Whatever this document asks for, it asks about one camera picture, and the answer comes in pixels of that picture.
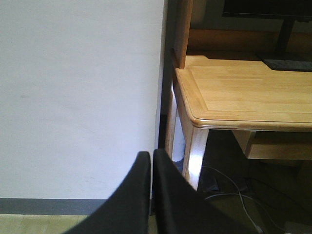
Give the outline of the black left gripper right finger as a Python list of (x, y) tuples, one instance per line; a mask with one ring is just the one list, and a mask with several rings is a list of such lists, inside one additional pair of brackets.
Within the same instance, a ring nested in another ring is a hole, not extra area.
[(153, 153), (153, 192), (160, 234), (251, 233), (251, 229), (205, 202), (163, 149)]

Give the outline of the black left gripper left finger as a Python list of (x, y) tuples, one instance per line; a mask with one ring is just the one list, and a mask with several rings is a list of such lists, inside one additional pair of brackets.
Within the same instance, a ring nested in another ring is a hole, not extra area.
[(66, 234), (147, 234), (150, 209), (151, 158), (137, 157), (114, 193), (95, 212)]

